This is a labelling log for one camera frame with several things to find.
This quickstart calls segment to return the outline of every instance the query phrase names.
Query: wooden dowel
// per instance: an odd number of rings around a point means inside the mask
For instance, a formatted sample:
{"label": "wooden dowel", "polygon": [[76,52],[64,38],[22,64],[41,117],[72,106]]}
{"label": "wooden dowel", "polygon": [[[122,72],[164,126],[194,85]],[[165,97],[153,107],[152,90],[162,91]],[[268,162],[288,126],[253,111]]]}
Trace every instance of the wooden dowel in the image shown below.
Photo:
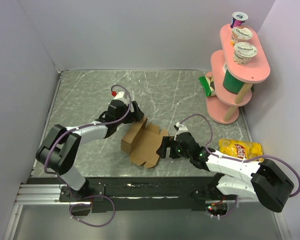
{"label": "wooden dowel", "polygon": [[228,109],[228,111],[226,112],[223,120],[225,122],[228,122],[229,119],[232,117],[232,115],[234,114],[234,112],[236,111],[237,108],[238,108],[237,106],[230,106],[229,109]]}
{"label": "wooden dowel", "polygon": [[251,89],[252,85],[253,85],[252,83],[246,83],[246,82],[243,84],[242,88],[240,89],[240,91],[238,92],[234,100],[235,104],[241,103],[242,99],[244,99],[245,95]]}

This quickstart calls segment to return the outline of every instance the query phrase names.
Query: white wall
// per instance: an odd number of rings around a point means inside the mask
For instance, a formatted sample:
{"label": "white wall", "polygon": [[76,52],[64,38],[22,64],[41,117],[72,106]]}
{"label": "white wall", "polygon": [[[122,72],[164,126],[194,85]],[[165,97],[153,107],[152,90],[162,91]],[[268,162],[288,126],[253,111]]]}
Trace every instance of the white wall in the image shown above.
{"label": "white wall", "polygon": [[19,0],[60,71],[210,70],[220,28],[248,14],[258,31],[275,0]]}
{"label": "white wall", "polygon": [[17,0],[0,0],[0,239],[31,172],[58,73]]}
{"label": "white wall", "polygon": [[[258,36],[271,74],[245,108],[251,135],[300,174],[300,1],[276,0]],[[300,194],[283,211],[292,239],[300,240]]]}

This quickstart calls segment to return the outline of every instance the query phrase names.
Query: yogurt lid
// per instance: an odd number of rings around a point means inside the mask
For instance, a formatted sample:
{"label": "yogurt lid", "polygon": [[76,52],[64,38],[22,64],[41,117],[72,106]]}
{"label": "yogurt lid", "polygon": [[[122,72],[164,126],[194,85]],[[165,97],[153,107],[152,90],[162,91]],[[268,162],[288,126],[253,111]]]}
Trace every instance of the yogurt lid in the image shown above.
{"label": "yogurt lid", "polygon": [[239,21],[247,21],[248,20],[248,15],[245,14],[244,12],[240,12],[240,11],[234,12],[232,14],[232,17]]}
{"label": "yogurt lid", "polygon": [[253,37],[254,34],[249,28],[243,26],[236,26],[232,28],[232,35],[237,39],[249,40]]}
{"label": "yogurt lid", "polygon": [[248,42],[238,42],[234,45],[234,50],[241,56],[252,58],[257,55],[258,50],[255,46]]}

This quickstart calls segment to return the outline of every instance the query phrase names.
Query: bag of chips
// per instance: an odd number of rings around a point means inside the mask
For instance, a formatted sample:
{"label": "bag of chips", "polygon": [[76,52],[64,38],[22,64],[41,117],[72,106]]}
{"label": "bag of chips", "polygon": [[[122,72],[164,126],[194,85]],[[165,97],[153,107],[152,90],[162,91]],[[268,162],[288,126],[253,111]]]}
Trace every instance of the bag of chips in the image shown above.
{"label": "bag of chips", "polygon": [[263,149],[260,143],[250,141],[237,141],[231,139],[219,140],[220,152],[239,159],[252,159],[263,155]]}
{"label": "bag of chips", "polygon": [[216,95],[213,76],[201,76],[199,77],[199,80],[202,84],[206,97],[212,97]]}

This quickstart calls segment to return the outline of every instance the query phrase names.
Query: floor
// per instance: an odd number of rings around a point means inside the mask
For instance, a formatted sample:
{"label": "floor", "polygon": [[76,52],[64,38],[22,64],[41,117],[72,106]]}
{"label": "floor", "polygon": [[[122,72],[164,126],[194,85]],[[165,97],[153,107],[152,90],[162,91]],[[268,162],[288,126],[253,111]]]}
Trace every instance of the floor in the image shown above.
{"label": "floor", "polygon": [[[65,71],[61,73],[60,85],[49,118],[47,132],[55,124],[65,127],[90,123],[107,109],[113,99],[110,87],[125,86],[148,117],[148,122],[168,129],[171,136],[176,133],[174,125],[193,113],[207,116],[213,128],[210,147],[217,148],[219,139],[229,138],[248,141],[243,117],[232,124],[214,122],[207,113],[204,90],[198,80],[204,76],[198,70],[126,71],[93,70]],[[196,141],[204,145],[210,138],[208,125],[200,117],[186,122]],[[144,168],[130,163],[129,156],[120,149],[122,137],[129,124],[121,125],[107,139],[95,140],[80,146],[75,166],[86,177],[177,177],[213,176],[214,174],[193,167],[187,159],[170,158],[159,160],[154,168]],[[43,172],[37,163],[33,177],[53,177]]]}
{"label": "floor", "polygon": [[[203,71],[66,71],[49,118],[47,132],[55,124],[82,125],[98,118],[111,101],[110,87],[124,85],[149,121],[175,134],[173,125],[193,113],[207,116],[213,128],[211,147],[220,138],[249,140],[242,115],[229,125],[209,118],[206,98],[198,80]],[[186,122],[195,139],[204,145],[210,136],[207,124],[195,117]],[[128,125],[122,125],[110,138],[80,147],[75,165],[87,177],[212,176],[193,167],[187,159],[161,159],[152,169],[131,164],[121,152],[120,141]],[[40,163],[33,177],[48,177]],[[102,224],[111,212],[94,213],[84,218]],[[85,226],[69,219],[67,205],[24,205],[14,240],[280,240],[274,213],[258,202],[240,202],[231,215],[218,221],[206,212],[190,210],[118,211],[113,221],[102,228]]]}
{"label": "floor", "polygon": [[[84,220],[102,224],[111,212]],[[241,202],[220,221],[190,210],[118,211],[105,227],[69,219],[68,206],[24,206],[14,240],[280,240],[273,212],[257,202]]]}

